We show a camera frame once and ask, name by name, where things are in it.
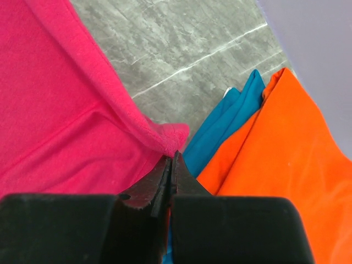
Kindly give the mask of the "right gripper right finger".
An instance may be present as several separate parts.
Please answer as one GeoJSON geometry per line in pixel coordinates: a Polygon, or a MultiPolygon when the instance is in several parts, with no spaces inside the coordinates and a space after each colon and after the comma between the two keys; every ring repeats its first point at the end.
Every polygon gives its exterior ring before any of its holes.
{"type": "Polygon", "coordinates": [[[313,263],[301,217],[283,197],[214,196],[172,160],[174,263],[313,263]]]}

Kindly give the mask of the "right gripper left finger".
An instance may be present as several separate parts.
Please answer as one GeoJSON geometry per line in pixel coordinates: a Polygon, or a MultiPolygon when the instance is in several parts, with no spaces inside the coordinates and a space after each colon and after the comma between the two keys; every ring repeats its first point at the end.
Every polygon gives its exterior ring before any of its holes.
{"type": "Polygon", "coordinates": [[[161,263],[172,160],[117,195],[1,199],[1,263],[161,263]]]}

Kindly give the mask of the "pink t-shirt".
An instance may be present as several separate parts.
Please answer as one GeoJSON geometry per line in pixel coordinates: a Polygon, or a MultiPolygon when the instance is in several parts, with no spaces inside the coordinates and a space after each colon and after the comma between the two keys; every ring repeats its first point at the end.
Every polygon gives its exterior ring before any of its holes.
{"type": "Polygon", "coordinates": [[[118,194],[186,124],[140,112],[69,1],[1,1],[1,195],[118,194]]]}

